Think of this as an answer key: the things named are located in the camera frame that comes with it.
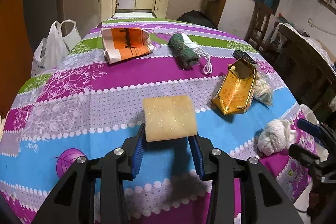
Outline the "white cloth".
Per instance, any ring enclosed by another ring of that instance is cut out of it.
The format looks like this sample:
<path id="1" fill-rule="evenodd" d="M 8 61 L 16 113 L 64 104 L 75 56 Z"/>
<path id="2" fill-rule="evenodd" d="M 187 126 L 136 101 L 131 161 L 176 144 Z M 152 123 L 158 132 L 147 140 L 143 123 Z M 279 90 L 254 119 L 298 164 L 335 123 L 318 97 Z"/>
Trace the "white cloth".
<path id="1" fill-rule="evenodd" d="M 270 156 L 281 152 L 294 144 L 298 133 L 291 128 L 291 123 L 287 119 L 274 119 L 265 125 L 264 130 L 257 140 L 258 150 Z"/>

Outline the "tan sponge block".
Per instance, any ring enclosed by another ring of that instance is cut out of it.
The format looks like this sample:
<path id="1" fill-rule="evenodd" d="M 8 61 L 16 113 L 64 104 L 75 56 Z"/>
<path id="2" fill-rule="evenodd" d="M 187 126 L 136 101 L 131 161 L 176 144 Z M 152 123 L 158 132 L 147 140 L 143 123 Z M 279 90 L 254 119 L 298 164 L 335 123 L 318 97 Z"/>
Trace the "tan sponge block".
<path id="1" fill-rule="evenodd" d="M 180 139 L 197 134 L 195 108 L 189 96 L 145 98 L 146 141 Z"/>

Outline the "white lined trash bin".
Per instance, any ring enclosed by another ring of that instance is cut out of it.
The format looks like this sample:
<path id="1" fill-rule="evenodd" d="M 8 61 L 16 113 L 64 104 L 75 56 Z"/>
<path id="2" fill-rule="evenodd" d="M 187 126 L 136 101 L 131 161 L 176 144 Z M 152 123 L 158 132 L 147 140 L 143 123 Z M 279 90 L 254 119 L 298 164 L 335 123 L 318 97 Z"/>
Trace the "white lined trash bin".
<path id="1" fill-rule="evenodd" d="M 308 106 L 306 106 L 305 104 L 300 104 L 300 108 L 307 121 L 312 124 L 319 125 L 319 121 L 316 118 L 314 112 Z"/>

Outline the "dark wooden side table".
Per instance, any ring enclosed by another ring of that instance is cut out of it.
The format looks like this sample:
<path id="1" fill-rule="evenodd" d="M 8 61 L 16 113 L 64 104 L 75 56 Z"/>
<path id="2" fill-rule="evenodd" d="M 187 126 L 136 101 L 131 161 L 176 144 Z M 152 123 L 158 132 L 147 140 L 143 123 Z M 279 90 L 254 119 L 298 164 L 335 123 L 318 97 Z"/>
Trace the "dark wooden side table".
<path id="1" fill-rule="evenodd" d="M 272 67 L 282 78 L 296 101 L 313 110 L 320 122 L 335 126 L 335 111 L 330 103 L 335 98 L 335 71 L 299 34 L 284 24 L 278 32 L 285 41 Z"/>

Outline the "clear bag of crumbs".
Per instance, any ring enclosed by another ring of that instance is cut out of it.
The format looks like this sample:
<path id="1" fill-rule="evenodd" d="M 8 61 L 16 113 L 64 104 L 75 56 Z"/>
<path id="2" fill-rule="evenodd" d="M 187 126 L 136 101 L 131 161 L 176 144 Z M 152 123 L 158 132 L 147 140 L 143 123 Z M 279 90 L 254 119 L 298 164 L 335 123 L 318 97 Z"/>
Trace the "clear bag of crumbs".
<path id="1" fill-rule="evenodd" d="M 272 105 L 273 89 L 270 85 L 270 80 L 265 73 L 257 71 L 253 97 L 267 106 Z"/>

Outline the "gold foil package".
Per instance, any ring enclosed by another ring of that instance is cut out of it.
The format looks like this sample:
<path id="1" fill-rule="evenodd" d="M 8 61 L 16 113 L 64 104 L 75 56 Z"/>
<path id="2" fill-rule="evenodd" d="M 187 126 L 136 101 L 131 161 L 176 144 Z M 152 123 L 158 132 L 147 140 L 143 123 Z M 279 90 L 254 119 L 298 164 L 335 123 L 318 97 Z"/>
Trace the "gold foil package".
<path id="1" fill-rule="evenodd" d="M 223 115 L 243 114 L 249 109 L 256 83 L 257 69 L 243 58 L 228 67 L 225 79 L 211 102 Z"/>

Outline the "colourful floral tablecloth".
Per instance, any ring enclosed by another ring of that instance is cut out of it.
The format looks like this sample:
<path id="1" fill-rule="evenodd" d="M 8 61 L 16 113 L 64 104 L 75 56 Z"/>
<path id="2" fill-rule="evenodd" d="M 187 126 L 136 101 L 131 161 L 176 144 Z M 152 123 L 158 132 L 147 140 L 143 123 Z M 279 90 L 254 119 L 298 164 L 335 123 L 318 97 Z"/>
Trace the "colourful floral tablecloth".
<path id="1" fill-rule="evenodd" d="M 108 64 L 102 28 L 141 28 L 159 48 Z M 168 47 L 173 34 L 187 36 L 210 54 L 213 72 L 200 58 L 183 69 Z M 212 105 L 232 53 L 248 53 L 273 88 L 271 106 L 254 101 L 241 115 L 223 116 Z M 7 114 L 1 140 L 1 196 L 21 223 L 31 223 L 59 177 L 79 156 L 95 159 L 122 145 L 144 121 L 144 98 L 187 95 L 200 135 L 237 159 L 257 156 L 255 136 L 271 120 L 296 129 L 304 114 L 280 76 L 248 43 L 212 28 L 157 18 L 117 18 L 88 33 L 56 68 L 29 79 Z"/>

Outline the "black small box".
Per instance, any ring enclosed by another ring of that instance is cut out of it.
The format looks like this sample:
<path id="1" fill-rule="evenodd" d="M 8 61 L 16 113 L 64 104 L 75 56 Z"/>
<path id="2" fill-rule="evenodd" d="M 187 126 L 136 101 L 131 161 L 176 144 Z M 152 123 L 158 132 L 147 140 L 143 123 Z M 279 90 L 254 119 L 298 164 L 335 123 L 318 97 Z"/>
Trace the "black small box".
<path id="1" fill-rule="evenodd" d="M 235 50 L 233 53 L 232 53 L 232 56 L 238 60 L 240 58 L 243 58 L 245 61 L 248 61 L 249 63 L 251 64 L 257 64 L 257 62 L 252 59 L 252 57 L 250 57 L 250 55 L 248 55 L 246 52 L 244 51 L 240 51 L 240 50 Z"/>

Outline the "wooden chair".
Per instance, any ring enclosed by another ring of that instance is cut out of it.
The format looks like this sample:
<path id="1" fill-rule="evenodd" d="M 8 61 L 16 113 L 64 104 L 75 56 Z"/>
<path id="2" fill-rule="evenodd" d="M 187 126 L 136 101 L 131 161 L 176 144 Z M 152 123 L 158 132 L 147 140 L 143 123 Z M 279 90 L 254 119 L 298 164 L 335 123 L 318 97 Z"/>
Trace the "wooden chair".
<path id="1" fill-rule="evenodd" d="M 268 28 L 270 16 L 273 10 L 262 2 L 256 2 L 252 18 L 245 35 L 244 40 L 248 43 L 252 40 L 252 46 L 258 51 L 260 48 L 264 49 L 264 38 Z"/>

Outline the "green scouring cloth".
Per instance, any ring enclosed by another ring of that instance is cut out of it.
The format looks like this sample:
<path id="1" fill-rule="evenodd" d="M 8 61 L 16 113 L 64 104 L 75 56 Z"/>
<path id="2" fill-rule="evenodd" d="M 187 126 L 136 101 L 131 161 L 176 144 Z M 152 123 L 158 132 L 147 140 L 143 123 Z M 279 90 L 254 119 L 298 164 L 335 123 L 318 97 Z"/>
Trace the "green scouring cloth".
<path id="1" fill-rule="evenodd" d="M 168 47 L 179 58 L 183 69 L 191 69 L 200 60 L 199 55 L 185 44 L 182 34 L 173 34 L 169 39 Z"/>

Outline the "orange wooden cabinet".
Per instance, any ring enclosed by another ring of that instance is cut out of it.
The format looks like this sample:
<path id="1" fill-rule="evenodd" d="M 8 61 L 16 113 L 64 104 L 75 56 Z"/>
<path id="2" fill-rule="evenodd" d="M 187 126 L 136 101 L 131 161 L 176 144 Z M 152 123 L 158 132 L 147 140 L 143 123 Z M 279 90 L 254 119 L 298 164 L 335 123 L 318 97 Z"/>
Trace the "orange wooden cabinet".
<path id="1" fill-rule="evenodd" d="M 23 0 L 1 0 L 1 116 L 5 117 L 30 78 L 33 52 L 23 13 Z"/>

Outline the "white plastic bag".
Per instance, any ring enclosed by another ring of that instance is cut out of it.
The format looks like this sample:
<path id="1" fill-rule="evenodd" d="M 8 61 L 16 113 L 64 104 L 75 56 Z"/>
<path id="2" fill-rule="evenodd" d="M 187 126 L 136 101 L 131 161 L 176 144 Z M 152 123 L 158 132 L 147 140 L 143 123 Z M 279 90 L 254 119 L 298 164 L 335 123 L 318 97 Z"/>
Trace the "white plastic bag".
<path id="1" fill-rule="evenodd" d="M 69 34 L 63 36 L 62 26 L 65 23 L 70 23 L 72 29 Z M 31 77 L 58 66 L 80 40 L 81 37 L 74 20 L 67 19 L 61 23 L 57 20 L 54 21 L 51 24 L 48 36 L 41 40 L 34 52 Z"/>

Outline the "white face mask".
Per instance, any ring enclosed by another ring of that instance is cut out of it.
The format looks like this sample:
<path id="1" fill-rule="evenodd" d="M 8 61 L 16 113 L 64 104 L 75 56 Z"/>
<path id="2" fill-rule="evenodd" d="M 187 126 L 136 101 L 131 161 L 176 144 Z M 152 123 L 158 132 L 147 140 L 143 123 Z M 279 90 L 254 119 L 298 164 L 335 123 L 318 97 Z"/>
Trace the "white face mask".
<path id="1" fill-rule="evenodd" d="M 198 55 L 199 58 L 204 58 L 206 60 L 206 64 L 203 67 L 203 73 L 205 75 L 209 75 L 213 72 L 213 66 L 211 64 L 211 56 L 206 53 L 200 45 L 196 42 L 193 42 L 187 34 L 182 34 L 183 42 L 185 46 L 189 47 L 194 53 Z"/>

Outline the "black bag behind table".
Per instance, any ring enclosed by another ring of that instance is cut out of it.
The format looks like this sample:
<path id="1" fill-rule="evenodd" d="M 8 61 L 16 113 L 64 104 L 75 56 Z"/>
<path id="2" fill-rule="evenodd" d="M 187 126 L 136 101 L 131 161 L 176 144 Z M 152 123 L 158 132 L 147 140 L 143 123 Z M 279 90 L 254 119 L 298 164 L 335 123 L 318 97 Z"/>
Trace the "black bag behind table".
<path id="1" fill-rule="evenodd" d="M 185 12 L 177 19 L 177 21 L 197 24 L 200 26 L 213 28 L 215 30 L 218 29 L 217 26 L 215 26 L 215 24 L 207 16 L 205 16 L 205 14 L 196 10 Z"/>

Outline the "orange white striped bag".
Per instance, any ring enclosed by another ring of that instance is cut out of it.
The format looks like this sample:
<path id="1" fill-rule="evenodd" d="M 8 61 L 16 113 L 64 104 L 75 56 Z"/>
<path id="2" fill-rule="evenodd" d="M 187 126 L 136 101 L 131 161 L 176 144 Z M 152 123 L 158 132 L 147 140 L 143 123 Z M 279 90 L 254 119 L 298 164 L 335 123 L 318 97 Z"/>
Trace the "orange white striped bag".
<path id="1" fill-rule="evenodd" d="M 140 28 L 102 28 L 104 56 L 110 65 L 152 53 L 149 33 Z"/>

